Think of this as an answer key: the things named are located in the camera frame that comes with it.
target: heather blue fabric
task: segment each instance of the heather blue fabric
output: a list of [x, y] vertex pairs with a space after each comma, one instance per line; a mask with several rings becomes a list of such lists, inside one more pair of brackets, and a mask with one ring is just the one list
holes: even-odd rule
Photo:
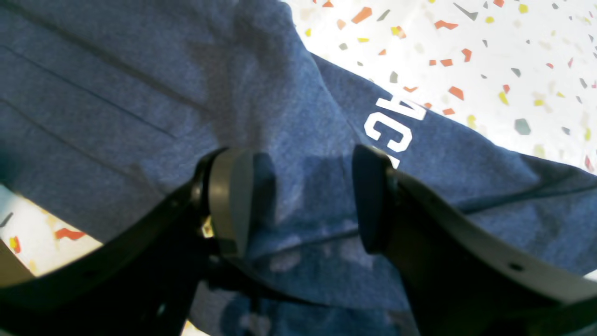
[[305, 50], [275, 0], [12, 1], [0, 7], [2, 182], [100, 241], [116, 237], [221, 146], [256, 159], [247, 261], [279, 290], [330, 306], [200, 286], [216, 335], [411, 335], [398, 272], [357, 235], [350, 154], [386, 148], [484, 229], [584, 274], [597, 268], [597, 178], [493, 145]]

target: gray plastic part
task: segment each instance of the gray plastic part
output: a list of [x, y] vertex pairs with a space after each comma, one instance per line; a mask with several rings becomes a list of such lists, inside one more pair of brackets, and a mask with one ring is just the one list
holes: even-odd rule
[[253, 152], [233, 148], [218, 155], [211, 167], [208, 193], [220, 255], [242, 259], [251, 218]]

